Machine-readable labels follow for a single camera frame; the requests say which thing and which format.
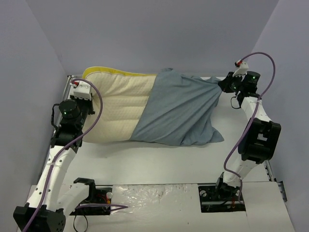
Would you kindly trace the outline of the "cream white pillow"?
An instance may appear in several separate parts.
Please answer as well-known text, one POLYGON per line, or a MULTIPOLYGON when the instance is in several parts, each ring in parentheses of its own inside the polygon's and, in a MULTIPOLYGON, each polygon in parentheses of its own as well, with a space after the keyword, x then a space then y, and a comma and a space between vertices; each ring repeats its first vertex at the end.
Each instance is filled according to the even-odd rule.
POLYGON ((99 90, 93 93, 96 112, 103 103, 103 111, 88 116, 84 129, 97 119, 94 128, 83 137, 87 143, 103 144, 130 139, 148 101, 156 74, 125 72, 108 67, 89 67, 83 78, 92 82, 99 90))

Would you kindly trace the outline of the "striped pillowcase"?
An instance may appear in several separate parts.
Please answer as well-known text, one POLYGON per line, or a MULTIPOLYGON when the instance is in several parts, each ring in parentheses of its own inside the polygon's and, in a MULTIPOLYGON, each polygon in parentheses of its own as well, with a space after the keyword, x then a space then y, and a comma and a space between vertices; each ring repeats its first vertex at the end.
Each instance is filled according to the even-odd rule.
POLYGON ((163 69, 155 78, 131 140, 173 146, 224 141, 211 124, 222 90, 220 79, 203 79, 163 69))

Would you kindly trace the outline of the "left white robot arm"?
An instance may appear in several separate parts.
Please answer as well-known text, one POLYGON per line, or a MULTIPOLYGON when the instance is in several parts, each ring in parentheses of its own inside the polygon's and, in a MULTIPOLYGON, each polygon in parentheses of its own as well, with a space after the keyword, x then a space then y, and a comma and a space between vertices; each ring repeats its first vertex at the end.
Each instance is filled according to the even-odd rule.
POLYGON ((64 177, 87 133, 84 123, 95 113, 92 95, 70 96, 58 104, 61 121, 51 139, 49 155, 38 184, 24 206, 15 208, 13 217, 23 232, 62 232, 67 217, 83 200, 96 199, 94 181, 81 180, 62 197, 59 196, 64 177))

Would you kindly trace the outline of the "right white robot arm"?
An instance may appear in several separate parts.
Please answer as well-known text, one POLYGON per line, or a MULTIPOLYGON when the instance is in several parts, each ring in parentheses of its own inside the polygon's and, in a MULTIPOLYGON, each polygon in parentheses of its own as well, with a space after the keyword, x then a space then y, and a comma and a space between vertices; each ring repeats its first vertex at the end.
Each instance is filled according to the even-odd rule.
POLYGON ((224 93, 234 93, 241 110, 245 112, 248 124, 236 143, 233 151, 238 157, 231 166, 224 162, 224 171, 217 180, 214 194, 224 200, 241 189, 243 179, 256 166, 270 160, 281 132, 281 125, 272 121, 266 114, 257 83, 260 74, 248 71, 244 76, 229 72, 226 78, 218 83, 224 93))

